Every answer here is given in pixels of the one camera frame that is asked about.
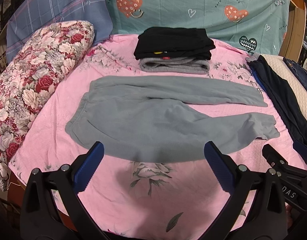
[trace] silver screw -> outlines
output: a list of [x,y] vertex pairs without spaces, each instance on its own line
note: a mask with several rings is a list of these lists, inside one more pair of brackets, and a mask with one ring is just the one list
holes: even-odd
[[64,165],[62,165],[62,166],[60,167],[60,169],[61,169],[62,171],[67,171],[67,170],[69,170],[69,168],[70,168],[70,166],[69,166],[68,164],[64,164]]
[[239,169],[240,171],[247,171],[247,167],[246,167],[245,165],[239,165],[239,166],[238,166],[238,169]]
[[276,174],[276,170],[275,170],[275,169],[269,169],[269,173],[270,173],[271,175],[275,175],[275,174]]
[[31,173],[33,175],[36,175],[36,174],[38,174],[38,172],[39,172],[39,169],[38,168],[34,168]]

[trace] cream quilted mattress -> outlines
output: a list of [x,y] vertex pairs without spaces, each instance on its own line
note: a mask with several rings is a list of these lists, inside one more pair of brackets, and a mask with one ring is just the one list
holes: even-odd
[[271,66],[273,71],[277,73],[277,75],[288,81],[290,87],[295,93],[301,112],[303,116],[307,119],[307,91],[304,89],[298,79],[294,76],[294,74],[289,70],[289,68],[283,61],[283,57],[266,54],[261,55],[265,58],[265,60]]

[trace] pillow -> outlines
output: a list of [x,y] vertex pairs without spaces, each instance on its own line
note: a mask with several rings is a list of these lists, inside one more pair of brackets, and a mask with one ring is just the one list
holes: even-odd
[[205,28],[209,38],[278,55],[287,31],[290,0],[106,0],[112,34],[149,27]]
[[8,21],[8,62],[35,30],[51,23],[71,20],[85,20],[94,25],[93,44],[106,40],[112,31],[105,0],[25,0]]
[[93,25],[69,21],[41,28],[0,76],[0,188],[7,189],[7,162],[44,104],[83,58]]

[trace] white heart outline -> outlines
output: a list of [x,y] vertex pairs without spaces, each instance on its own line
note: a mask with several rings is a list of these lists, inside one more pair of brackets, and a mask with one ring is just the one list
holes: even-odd
[[189,14],[189,17],[191,18],[192,16],[196,14],[196,10],[193,11],[192,9],[188,9],[188,14]]

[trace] pink bedsheet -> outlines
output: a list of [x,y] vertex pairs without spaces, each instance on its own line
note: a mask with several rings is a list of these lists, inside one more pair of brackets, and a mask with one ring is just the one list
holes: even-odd
[[[110,40],[92,48],[84,61],[63,80],[44,106],[23,145],[9,163],[9,167],[24,184],[33,168],[42,171],[58,169],[72,163],[87,152],[76,144],[64,127],[75,113],[82,95],[92,80],[106,76],[181,75],[179,73],[145,73],[133,56],[137,35],[114,35]],[[225,79],[258,87],[246,67],[246,52],[215,40],[210,72],[206,78]],[[262,91],[268,107],[237,104],[198,106],[192,108],[212,117],[260,112],[272,114],[280,137],[254,140],[248,147],[231,154],[237,164],[245,164],[253,171],[266,171],[269,165],[261,156],[264,144],[270,143],[290,165],[307,168],[292,149],[288,131]],[[58,208],[65,211],[57,192]],[[141,163],[105,156],[87,189],[79,198],[96,223],[103,230],[122,236],[143,239],[197,239],[212,223],[229,195],[221,189],[205,160],[186,163]],[[242,225],[253,194],[235,224]]]

